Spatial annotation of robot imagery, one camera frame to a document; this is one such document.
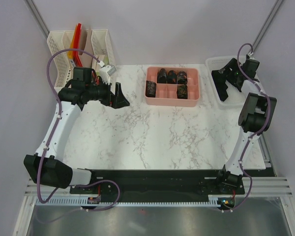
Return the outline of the long black necktie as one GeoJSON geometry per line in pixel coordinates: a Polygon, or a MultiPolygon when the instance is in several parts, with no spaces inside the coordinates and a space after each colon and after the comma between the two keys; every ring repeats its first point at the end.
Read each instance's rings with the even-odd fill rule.
{"type": "Polygon", "coordinates": [[[219,73],[218,70],[213,70],[211,72],[213,82],[218,93],[219,99],[224,102],[228,98],[227,89],[228,86],[226,85],[226,78],[223,74],[219,73]]]}

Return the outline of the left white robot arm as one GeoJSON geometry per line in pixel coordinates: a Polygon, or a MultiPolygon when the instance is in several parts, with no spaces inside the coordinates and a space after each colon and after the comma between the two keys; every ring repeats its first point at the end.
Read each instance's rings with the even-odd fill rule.
{"type": "Polygon", "coordinates": [[[24,158],[24,166],[34,183],[62,189],[81,185],[87,193],[97,190],[98,181],[91,177],[90,170],[73,169],[63,163],[64,150],[72,127],[88,102],[99,101],[114,109],[130,105],[119,82],[115,92],[111,91],[110,78],[115,72],[113,65],[102,67],[98,77],[91,68],[73,69],[73,78],[57,93],[56,111],[41,145],[33,155],[24,158]]]}

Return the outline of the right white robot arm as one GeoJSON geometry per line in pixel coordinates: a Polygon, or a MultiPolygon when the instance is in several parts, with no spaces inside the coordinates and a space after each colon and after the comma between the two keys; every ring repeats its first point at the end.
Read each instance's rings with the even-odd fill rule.
{"type": "Polygon", "coordinates": [[[230,159],[219,171],[215,181],[216,190],[223,194],[241,190],[248,155],[260,135],[269,129],[277,103],[276,98],[268,96],[255,78],[259,64],[254,59],[246,59],[244,64],[240,64],[238,59],[232,58],[224,67],[211,73],[221,101],[228,98],[226,82],[245,96],[238,118],[238,140],[230,159]]]}

